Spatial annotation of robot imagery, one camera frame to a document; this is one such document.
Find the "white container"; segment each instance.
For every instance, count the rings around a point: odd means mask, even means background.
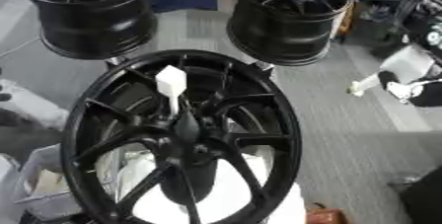
[[[104,175],[101,177],[103,187],[109,193],[115,192],[116,189],[119,163],[117,155],[115,151],[110,153],[107,158],[110,164],[104,165],[107,170],[102,173]],[[62,173],[59,157],[59,144],[35,150],[20,172],[14,188],[14,202],[24,206],[31,215],[41,221],[55,220],[82,212],[68,188],[49,194],[33,194],[41,171]]]
[[[0,154],[0,223],[18,224],[24,207],[14,204],[12,191],[19,179],[19,165],[12,158]]]

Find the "floor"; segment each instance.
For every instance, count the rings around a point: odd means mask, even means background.
[[[221,1],[219,12],[159,16],[156,37],[133,56],[199,48],[251,61],[225,35],[235,0]],[[1,54],[37,37],[36,9],[28,0],[0,0],[0,27]],[[306,200],[341,208],[352,223],[406,224],[387,182],[403,174],[425,174],[442,163],[442,110],[400,105],[379,89],[363,98],[345,94],[351,81],[374,72],[378,65],[361,46],[333,44],[324,61],[277,67],[275,81],[302,126],[304,157],[298,183]],[[5,78],[67,109],[106,70],[101,61],[59,57],[39,41],[0,58],[0,67]]]

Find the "white plastic cap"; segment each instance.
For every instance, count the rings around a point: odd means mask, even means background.
[[[158,73],[155,79],[157,81],[158,92],[169,97],[172,115],[177,114],[179,112],[178,97],[187,88],[187,76],[185,72],[169,65]]]

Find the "wheel rim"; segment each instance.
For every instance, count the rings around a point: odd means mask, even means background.
[[[167,65],[186,71],[189,80],[181,100],[184,112],[173,119],[167,117],[165,98],[155,92],[153,80],[154,75]],[[151,102],[138,103],[138,109],[133,102],[129,102],[126,108],[118,108],[114,101],[124,93],[121,86],[125,83],[144,85],[150,92]],[[184,144],[182,134],[181,138],[177,137],[177,124],[184,114],[191,114],[199,129],[190,144]],[[92,122],[102,115],[110,118],[99,123]],[[227,130],[227,117],[247,132],[240,134]],[[260,126],[264,131],[257,132]],[[112,137],[102,141],[103,135],[96,133],[97,129],[107,131],[105,137],[108,137],[110,128],[114,131]],[[144,135],[142,139],[135,137],[140,135]],[[61,145],[62,165],[74,196],[101,223],[149,223],[133,216],[133,205],[155,185],[161,185],[164,190],[167,182],[173,180],[171,173],[180,175],[179,180],[183,182],[180,192],[183,192],[184,199],[180,203],[187,209],[189,223],[201,223],[196,210],[200,198],[196,195],[204,192],[195,191],[189,172],[200,169],[196,164],[201,165],[201,162],[205,165],[222,159],[241,174],[249,186],[252,200],[235,214],[216,223],[258,223],[275,209],[294,183],[301,157],[300,137],[298,121],[289,103],[259,71],[212,52],[170,50],[128,61],[101,77],[86,91],[71,113],[65,129]],[[160,144],[159,139],[164,138],[170,139],[170,149]],[[134,141],[155,153],[157,168],[115,203],[91,168],[102,154]],[[276,153],[263,187],[241,155],[245,147],[257,145],[271,146]],[[183,155],[191,152],[188,147],[194,150],[201,146],[206,149],[204,155],[192,156],[197,162],[189,162]]]
[[[152,38],[156,19],[147,0],[32,0],[49,49],[76,59],[106,59]]]
[[[238,0],[231,42],[262,61],[301,66],[325,57],[332,23],[353,0]]]

